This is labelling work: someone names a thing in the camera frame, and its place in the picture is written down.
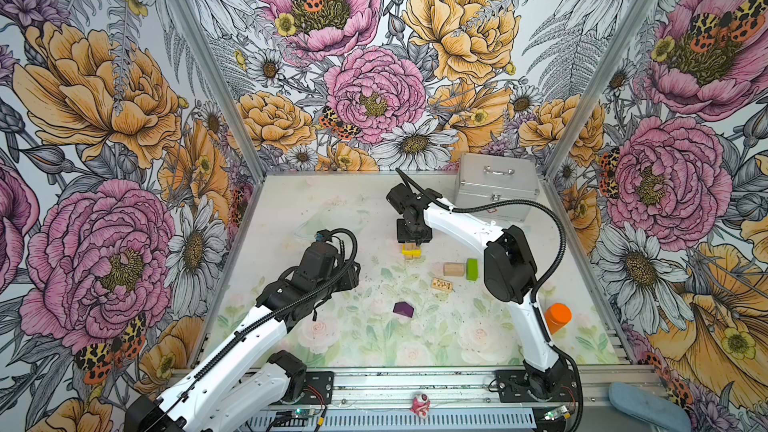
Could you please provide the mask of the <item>yellow wood block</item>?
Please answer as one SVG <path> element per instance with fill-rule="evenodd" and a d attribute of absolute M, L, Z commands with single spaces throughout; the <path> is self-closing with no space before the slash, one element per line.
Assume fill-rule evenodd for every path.
<path fill-rule="evenodd" d="M 421 250 L 418 248 L 415 249 L 407 249 L 403 247 L 401 249 L 401 254 L 406 260 L 413 260 L 421 257 Z"/>

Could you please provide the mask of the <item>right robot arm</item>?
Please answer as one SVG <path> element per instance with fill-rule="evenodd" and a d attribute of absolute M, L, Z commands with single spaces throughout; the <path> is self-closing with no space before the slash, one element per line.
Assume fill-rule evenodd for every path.
<path fill-rule="evenodd" d="M 408 177 L 386 195 L 400 215 L 398 241 L 421 245 L 432 240 L 435 230 L 482 255 L 483 282 L 493 297 L 510 309 L 512 323 L 523 349 L 526 378 L 522 385 L 538 400 L 552 398 L 569 367 L 554 345 L 538 301 L 542 285 L 559 268 L 567 246 L 562 222 L 551 209 L 530 199 L 502 200 L 475 207 L 457 207 L 431 189 L 422 189 Z M 479 212 L 505 206 L 525 206 L 546 214 L 559 236 L 552 264 L 537 277 L 537 264 L 523 230 L 501 227 L 476 216 Z"/>

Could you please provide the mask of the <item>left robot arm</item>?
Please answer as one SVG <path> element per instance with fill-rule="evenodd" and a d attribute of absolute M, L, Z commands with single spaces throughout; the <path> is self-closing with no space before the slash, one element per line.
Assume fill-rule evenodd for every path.
<path fill-rule="evenodd" d="M 156 398 L 128 408 L 127 431 L 233 431 L 265 407 L 296 402 L 307 367 L 272 349 L 339 291 L 359 283 L 358 241 L 346 228 L 321 230 L 300 263 L 267 284 L 236 329 L 197 367 Z"/>

